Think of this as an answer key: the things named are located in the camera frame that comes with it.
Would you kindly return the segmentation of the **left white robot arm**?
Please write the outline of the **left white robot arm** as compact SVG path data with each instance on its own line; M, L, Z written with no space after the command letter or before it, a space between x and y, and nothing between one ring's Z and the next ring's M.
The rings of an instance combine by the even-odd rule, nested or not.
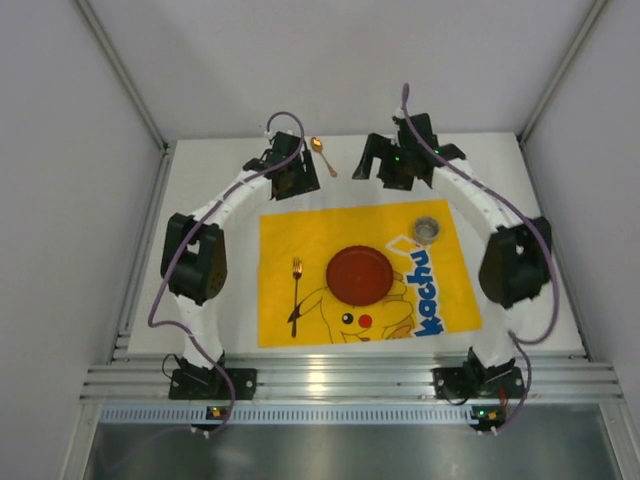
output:
M272 133L269 147L249 160L227 189L190 214L167 223L162 283L147 323L175 326L186 336L182 357L205 371L222 368L216 297L227 279L226 244L232 231L270 201L312 192L319 181L303 134Z

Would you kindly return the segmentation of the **yellow Pikachu placemat cloth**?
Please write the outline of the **yellow Pikachu placemat cloth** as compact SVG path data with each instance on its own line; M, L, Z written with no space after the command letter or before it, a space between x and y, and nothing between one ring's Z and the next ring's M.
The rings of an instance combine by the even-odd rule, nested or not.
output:
M412 237L419 217L440 223L431 245ZM365 245L391 262L391 291L369 306L339 301L326 268L340 250ZM299 257L297 336L291 335L293 260ZM268 215L260 220L258 344L265 348L428 339L481 329L483 320L456 225L444 200Z

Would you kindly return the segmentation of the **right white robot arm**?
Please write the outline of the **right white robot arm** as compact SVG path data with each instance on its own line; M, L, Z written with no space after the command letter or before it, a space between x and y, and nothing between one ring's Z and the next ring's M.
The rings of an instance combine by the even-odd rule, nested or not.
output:
M412 189L417 180L447 200L474 228L485 246L478 279L486 300L487 325L471 344L465 366L470 377L488 383L514 367L518 338L516 307L538 297L545 285L552 291L551 316L559 314L559 286L553 266L552 229L539 216L530 218L475 174L455 144L440 144L428 114L394 116L394 137L371 133L352 177L377 178L387 189Z

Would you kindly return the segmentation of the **red round plate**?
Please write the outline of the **red round plate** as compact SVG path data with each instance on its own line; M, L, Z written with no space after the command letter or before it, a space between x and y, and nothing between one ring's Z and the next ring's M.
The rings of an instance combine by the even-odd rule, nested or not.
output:
M392 289L393 267L379 250L365 245L346 247L329 261L326 284L341 302L369 306L382 300Z

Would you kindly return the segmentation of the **gold fork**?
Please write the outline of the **gold fork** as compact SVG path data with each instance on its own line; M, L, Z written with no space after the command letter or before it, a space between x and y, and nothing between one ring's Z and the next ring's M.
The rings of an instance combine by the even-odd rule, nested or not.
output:
M294 279L294 307L290 318L291 323L291 335L293 338L297 336L297 319L299 318L299 306L298 306L298 293L299 293L299 281L303 274L303 264L299 257L295 257L293 260L293 272L292 277Z

